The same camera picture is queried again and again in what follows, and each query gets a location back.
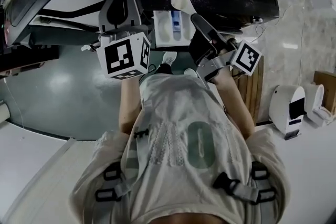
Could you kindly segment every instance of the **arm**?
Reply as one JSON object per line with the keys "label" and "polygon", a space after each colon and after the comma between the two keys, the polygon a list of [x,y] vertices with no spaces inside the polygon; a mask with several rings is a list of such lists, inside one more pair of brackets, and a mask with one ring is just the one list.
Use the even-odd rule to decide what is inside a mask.
{"label": "arm", "polygon": [[213,79],[213,82],[217,87],[227,113],[238,126],[244,139],[247,140],[254,133],[255,126],[252,116],[231,76],[230,69],[228,67],[222,68]]}
{"label": "arm", "polygon": [[134,77],[121,82],[119,110],[120,132],[131,134],[135,121],[141,111],[139,78]]}

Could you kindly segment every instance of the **floor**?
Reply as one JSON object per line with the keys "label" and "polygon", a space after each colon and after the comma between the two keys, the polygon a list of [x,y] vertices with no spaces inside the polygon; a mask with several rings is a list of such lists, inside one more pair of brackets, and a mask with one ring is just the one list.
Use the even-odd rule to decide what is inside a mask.
{"label": "floor", "polygon": [[[163,52],[154,51],[150,63],[158,66]],[[178,74],[192,66],[188,53],[173,63]],[[58,60],[39,69],[8,77],[7,85],[17,105],[0,81],[0,98],[10,110],[10,119],[24,127],[79,140],[96,140],[104,131],[118,129],[120,82],[101,73],[96,53],[64,46]]]}
{"label": "floor", "polygon": [[[265,56],[259,121],[268,120],[275,86],[309,83],[315,70],[334,72],[336,64],[336,19],[318,15],[309,0],[278,1],[280,19],[250,26],[237,37],[252,42]],[[151,54],[156,65],[161,59],[161,52]],[[173,69],[181,72],[190,65],[188,54],[179,54]],[[27,127],[81,140],[95,140],[104,131],[118,128],[120,83],[102,75],[95,53],[63,47],[59,60],[10,77],[7,85]],[[0,98],[7,102],[11,120],[21,124],[3,81]]]}

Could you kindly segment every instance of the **white box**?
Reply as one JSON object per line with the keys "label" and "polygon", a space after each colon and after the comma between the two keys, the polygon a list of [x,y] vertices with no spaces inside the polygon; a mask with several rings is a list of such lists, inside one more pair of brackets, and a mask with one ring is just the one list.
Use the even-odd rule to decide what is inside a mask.
{"label": "white box", "polygon": [[107,78],[128,79],[148,71],[150,43],[144,32],[112,41],[97,49],[98,59]]}

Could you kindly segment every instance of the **black strap buckle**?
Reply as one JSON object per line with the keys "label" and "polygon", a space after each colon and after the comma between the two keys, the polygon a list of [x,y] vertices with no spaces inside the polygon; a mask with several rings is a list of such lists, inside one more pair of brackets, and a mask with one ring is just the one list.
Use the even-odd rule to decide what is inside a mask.
{"label": "black strap buckle", "polygon": [[105,169],[103,172],[103,177],[105,181],[110,181],[110,180],[115,180],[120,178],[121,175],[121,167],[120,167],[120,162],[117,163],[112,163],[109,167]]}
{"label": "black strap buckle", "polygon": [[252,162],[251,177],[254,180],[265,180],[269,178],[269,171],[264,164]]}
{"label": "black strap buckle", "polygon": [[117,197],[114,188],[97,190],[95,193],[96,201],[120,201],[121,197]]}
{"label": "black strap buckle", "polygon": [[240,183],[239,179],[230,179],[228,178],[227,174],[225,172],[222,172],[215,180],[215,182],[213,183],[213,187],[214,188],[222,188],[223,190],[225,190],[225,192],[230,195],[233,196],[234,195],[234,190],[236,189],[236,187],[238,186],[238,184]]}
{"label": "black strap buckle", "polygon": [[144,130],[144,131],[139,131],[139,132],[136,132],[136,133],[134,133],[134,138],[136,139],[137,137],[139,137],[139,138],[142,138],[142,136],[143,135],[149,135],[149,130],[148,129],[146,129],[146,130]]}
{"label": "black strap buckle", "polygon": [[274,201],[277,195],[277,190],[274,187],[259,191],[256,201],[251,202],[252,205],[257,205],[262,202]]}

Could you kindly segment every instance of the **gray floor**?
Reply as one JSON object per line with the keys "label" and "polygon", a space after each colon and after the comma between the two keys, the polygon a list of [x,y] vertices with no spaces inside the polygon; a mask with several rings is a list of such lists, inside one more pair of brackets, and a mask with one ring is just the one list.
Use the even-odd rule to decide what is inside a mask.
{"label": "gray floor", "polygon": [[[162,56],[163,52],[152,52],[150,63],[158,66]],[[193,67],[189,54],[179,53],[174,73],[187,67]],[[120,82],[104,77],[94,52],[61,47],[58,60],[9,77],[7,85],[25,127],[80,140],[96,140],[104,131],[118,128]],[[19,110],[3,80],[0,99],[8,104],[10,119],[21,124]]]}

